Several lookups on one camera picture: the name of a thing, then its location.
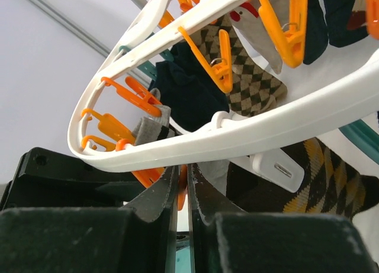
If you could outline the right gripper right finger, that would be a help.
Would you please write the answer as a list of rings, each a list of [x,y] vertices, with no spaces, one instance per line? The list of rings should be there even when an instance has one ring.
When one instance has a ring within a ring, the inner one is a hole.
[[[328,214],[248,213],[188,167],[192,272],[377,272],[353,224]]]

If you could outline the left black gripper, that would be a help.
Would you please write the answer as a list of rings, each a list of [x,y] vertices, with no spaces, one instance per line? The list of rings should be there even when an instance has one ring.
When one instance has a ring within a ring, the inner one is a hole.
[[[20,157],[1,209],[121,207],[144,191],[130,172],[104,172],[84,161],[41,147]]]

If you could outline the white oval clip hanger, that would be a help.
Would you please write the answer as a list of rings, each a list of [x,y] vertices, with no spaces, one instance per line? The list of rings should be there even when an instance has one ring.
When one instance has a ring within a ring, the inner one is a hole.
[[[302,98],[267,113],[244,119],[226,117],[194,133],[99,152],[84,141],[85,109],[92,108],[106,80],[114,80],[178,43],[179,28],[195,32],[247,0],[200,0],[189,12],[160,31],[160,19],[171,0],[149,0],[120,39],[132,50],[120,56],[115,47],[77,103],[68,128],[70,151],[86,163],[109,172],[237,158],[288,146],[349,124],[378,110],[378,53],[358,70]]]

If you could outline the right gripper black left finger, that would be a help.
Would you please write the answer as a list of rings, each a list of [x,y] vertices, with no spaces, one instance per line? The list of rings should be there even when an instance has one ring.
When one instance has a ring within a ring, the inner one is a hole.
[[[126,205],[3,211],[1,271],[174,272],[176,210],[148,223]]]

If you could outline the brown argyle sock front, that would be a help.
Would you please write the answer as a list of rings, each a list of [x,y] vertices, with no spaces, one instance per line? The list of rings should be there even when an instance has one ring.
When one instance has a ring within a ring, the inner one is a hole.
[[[231,163],[227,198],[252,213],[328,213],[347,219],[378,205],[378,178],[360,174],[319,139],[283,150],[304,169],[295,193]]]

